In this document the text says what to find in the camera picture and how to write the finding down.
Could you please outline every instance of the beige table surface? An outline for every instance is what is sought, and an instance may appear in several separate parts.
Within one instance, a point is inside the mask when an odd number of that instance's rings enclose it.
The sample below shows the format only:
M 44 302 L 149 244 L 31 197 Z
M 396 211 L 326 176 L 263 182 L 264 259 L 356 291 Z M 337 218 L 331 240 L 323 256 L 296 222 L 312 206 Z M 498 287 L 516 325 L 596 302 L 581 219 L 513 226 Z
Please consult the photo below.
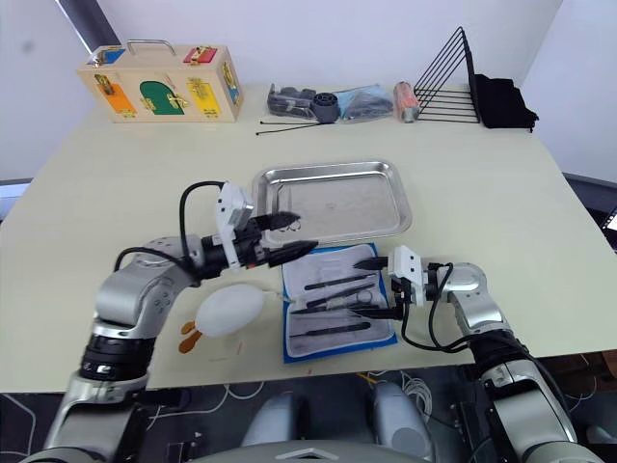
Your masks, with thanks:
M 480 265 L 516 335 L 535 355 L 617 347 L 611 296 L 617 258 L 533 135 L 387 119 L 255 137 L 266 93 L 266 86 L 246 89 L 238 123 L 112 124 L 96 109 L 67 137 L 0 228 L 0 391 L 66 387 L 90 335 L 96 291 L 118 251 L 177 234 L 177 204 L 188 184 L 225 179 L 250 188 L 261 169 L 315 162 L 394 164 L 414 223 L 402 235 L 376 239 L 381 254 L 406 244 L 426 260 Z M 190 232 L 215 232 L 214 198 L 202 192 L 191 199 Z M 157 341 L 151 387 L 471 359 L 399 343 L 284 365 L 282 308 L 274 298 L 238 333 L 202 339 L 191 353 L 179 354 L 180 326 L 213 290 L 236 282 L 280 290 L 281 270 L 224 273 L 185 290 Z M 417 311 L 410 327 L 420 339 L 426 339 L 427 312 Z M 451 308 L 444 306 L 441 315 L 438 334 L 453 340 Z

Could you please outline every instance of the wire rack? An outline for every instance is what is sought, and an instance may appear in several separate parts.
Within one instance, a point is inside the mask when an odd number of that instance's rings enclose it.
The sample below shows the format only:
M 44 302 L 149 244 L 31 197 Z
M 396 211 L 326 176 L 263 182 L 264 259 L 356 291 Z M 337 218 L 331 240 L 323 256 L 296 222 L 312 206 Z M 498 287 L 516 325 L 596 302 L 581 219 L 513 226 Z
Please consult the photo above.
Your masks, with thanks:
M 467 63 L 469 89 L 443 90 L 443 85 L 464 61 Z M 461 26 L 456 28 L 420 76 L 414 85 L 414 92 L 420 104 L 419 121 L 480 123 L 473 59 Z

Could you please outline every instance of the stainless steel tray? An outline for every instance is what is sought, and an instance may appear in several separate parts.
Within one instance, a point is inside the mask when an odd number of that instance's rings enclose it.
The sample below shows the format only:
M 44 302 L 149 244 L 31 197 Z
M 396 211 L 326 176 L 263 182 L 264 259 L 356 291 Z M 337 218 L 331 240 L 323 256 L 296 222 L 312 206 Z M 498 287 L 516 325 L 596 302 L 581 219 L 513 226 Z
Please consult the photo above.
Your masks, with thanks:
M 253 181 L 253 198 L 257 215 L 289 210 L 301 216 L 287 229 L 265 233 L 275 246 L 388 236 L 412 224 L 403 184 L 387 161 L 266 169 Z

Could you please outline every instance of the wooden box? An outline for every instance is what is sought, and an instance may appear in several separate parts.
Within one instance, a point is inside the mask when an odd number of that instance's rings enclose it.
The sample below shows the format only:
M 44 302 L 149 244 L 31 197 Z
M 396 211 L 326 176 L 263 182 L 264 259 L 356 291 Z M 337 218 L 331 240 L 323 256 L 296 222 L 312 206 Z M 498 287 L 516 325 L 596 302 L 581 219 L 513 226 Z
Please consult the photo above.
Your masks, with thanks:
M 223 45 L 101 46 L 77 73 L 115 123 L 234 122 L 242 104 Z

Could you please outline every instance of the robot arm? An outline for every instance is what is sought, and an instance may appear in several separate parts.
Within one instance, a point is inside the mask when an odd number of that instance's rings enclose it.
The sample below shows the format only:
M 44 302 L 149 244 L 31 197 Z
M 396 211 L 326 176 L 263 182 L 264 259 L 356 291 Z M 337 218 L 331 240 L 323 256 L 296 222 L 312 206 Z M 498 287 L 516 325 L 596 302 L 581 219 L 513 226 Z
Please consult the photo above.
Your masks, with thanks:
M 406 304 L 421 307 L 436 298 L 454 306 L 463 334 L 461 340 L 469 346 L 479 379 L 493 402 L 487 414 L 489 424 L 506 459 L 547 461 L 567 455 L 601 461 L 577 445 L 569 415 L 555 395 L 550 375 L 547 371 L 543 375 L 538 368 L 542 368 L 541 364 L 515 339 L 478 266 L 429 264 L 424 271 L 419 256 L 405 246 L 395 248 L 387 264 L 399 313 L 405 313 Z M 359 262 L 357 266 L 368 268 L 371 262 Z M 440 347 L 438 350 L 452 351 Z
M 250 218 L 253 203 L 246 192 L 230 183 L 221 186 L 215 205 L 218 235 L 186 236 L 188 253 L 182 237 L 154 239 L 127 250 L 138 254 L 122 269 L 117 262 L 117 271 L 96 296 L 92 334 L 47 436 L 46 450 L 24 461 L 134 460 L 147 425 L 142 403 L 147 401 L 148 365 L 177 295 L 226 268 L 280 265 L 317 245 L 297 241 L 276 250 L 262 247 L 264 230 L 286 227 L 298 216 L 280 212 Z

